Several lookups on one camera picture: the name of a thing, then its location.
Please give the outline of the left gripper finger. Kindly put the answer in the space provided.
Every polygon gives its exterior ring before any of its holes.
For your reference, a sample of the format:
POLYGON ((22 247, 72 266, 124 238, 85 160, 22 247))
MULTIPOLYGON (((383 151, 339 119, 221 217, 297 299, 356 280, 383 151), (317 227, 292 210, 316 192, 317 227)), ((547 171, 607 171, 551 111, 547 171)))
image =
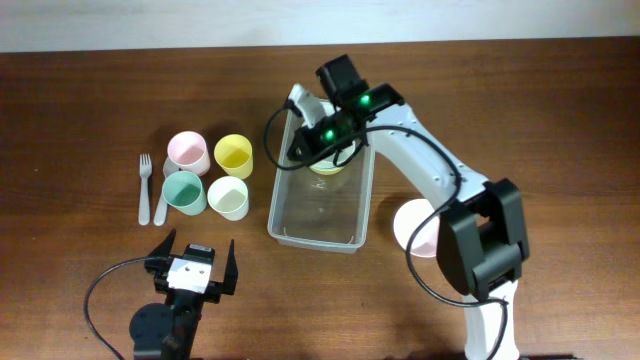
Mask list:
POLYGON ((169 257, 175 241, 176 230, 172 229, 167 237, 149 253, 150 257, 169 257))
POLYGON ((225 265, 224 279, 222 283, 222 293, 233 295, 238 281, 238 267, 235 257, 235 240, 232 239, 229 246, 227 262, 225 265))

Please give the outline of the cream plastic bowl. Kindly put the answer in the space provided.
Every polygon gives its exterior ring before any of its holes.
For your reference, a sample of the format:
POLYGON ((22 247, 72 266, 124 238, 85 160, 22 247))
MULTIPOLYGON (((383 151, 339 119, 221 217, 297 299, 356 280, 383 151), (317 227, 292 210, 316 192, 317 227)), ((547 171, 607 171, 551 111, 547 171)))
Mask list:
POLYGON ((355 149, 355 142, 352 141, 348 147, 340 149, 337 153, 330 154, 328 157, 311 165, 310 168, 320 172, 338 169, 340 164, 344 163, 355 152, 355 149))

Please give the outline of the yellow plastic bowl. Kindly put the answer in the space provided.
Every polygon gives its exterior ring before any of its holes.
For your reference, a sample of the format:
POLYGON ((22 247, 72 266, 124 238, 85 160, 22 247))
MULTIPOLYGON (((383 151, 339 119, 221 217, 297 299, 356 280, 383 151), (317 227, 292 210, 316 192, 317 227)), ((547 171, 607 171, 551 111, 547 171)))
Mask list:
POLYGON ((334 167, 334 166, 321 167, 321 166, 313 165, 313 166, 310 166, 309 169, 317 174, 329 176, 329 175, 334 175, 340 172, 341 170, 343 170, 343 167, 334 167))

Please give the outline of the pink plastic cup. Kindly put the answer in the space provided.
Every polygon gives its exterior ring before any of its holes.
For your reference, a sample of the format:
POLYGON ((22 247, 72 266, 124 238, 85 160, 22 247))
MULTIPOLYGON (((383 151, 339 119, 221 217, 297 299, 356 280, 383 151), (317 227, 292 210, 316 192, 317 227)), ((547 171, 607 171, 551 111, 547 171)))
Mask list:
POLYGON ((207 143, 202 135, 194 131, 183 131, 174 135, 167 146, 169 159, 181 170, 198 176, 210 169, 207 143))

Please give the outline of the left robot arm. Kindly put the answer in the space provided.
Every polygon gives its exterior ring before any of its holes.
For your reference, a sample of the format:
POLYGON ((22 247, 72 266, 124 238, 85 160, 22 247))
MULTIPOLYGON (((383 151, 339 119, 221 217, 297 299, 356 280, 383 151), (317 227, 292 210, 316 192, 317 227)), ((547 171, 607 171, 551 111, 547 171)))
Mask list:
POLYGON ((130 321, 136 359, 188 359, 203 306, 235 293, 238 268, 234 243, 229 246, 224 278, 214 281, 215 250, 189 244, 181 255, 174 255, 175 237, 176 231, 171 230, 144 261, 145 270, 153 275, 155 291, 166 298, 141 307, 130 321))

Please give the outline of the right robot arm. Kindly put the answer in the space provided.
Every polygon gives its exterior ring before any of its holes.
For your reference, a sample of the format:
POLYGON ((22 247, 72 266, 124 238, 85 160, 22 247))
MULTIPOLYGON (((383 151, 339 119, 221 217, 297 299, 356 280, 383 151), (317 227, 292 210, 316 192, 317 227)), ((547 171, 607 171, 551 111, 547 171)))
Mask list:
POLYGON ((513 300, 530 256, 522 197, 458 160, 389 84, 370 86, 342 55, 316 71, 320 99, 294 85, 284 107, 302 118, 287 151, 290 169, 309 167, 359 140, 386 157, 432 204, 436 260, 462 295, 469 359, 517 359, 513 300))

